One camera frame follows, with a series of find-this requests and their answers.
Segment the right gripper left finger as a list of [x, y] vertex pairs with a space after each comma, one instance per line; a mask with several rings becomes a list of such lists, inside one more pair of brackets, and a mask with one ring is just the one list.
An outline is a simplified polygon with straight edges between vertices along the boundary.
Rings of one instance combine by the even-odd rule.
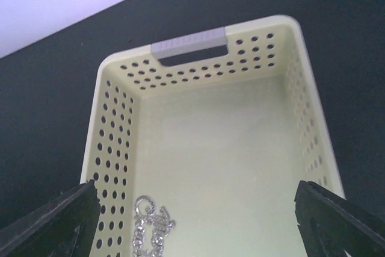
[[84, 182], [1, 229], [1, 256], [89, 256], [99, 216], [94, 181]]

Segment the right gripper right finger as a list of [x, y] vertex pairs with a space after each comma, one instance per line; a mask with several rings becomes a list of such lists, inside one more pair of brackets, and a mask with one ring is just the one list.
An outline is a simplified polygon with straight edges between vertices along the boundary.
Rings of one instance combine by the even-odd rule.
[[295, 215], [307, 256], [384, 256], [384, 221], [315, 182], [299, 182]]

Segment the yellow-green plastic basket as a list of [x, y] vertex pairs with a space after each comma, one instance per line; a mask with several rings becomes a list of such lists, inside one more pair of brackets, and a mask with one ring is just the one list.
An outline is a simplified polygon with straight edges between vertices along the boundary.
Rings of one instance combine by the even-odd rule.
[[305, 256], [302, 180], [343, 196], [299, 23], [251, 20], [99, 66], [81, 181], [101, 205], [91, 256], [131, 256], [134, 203], [176, 227], [165, 256]]

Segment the silver glitter word ornament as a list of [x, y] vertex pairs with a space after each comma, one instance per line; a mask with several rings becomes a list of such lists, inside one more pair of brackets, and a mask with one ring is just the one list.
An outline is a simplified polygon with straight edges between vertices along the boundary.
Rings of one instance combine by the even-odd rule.
[[134, 203], [132, 256], [164, 256], [165, 239], [176, 227], [165, 206], [157, 209], [155, 200], [139, 196]]

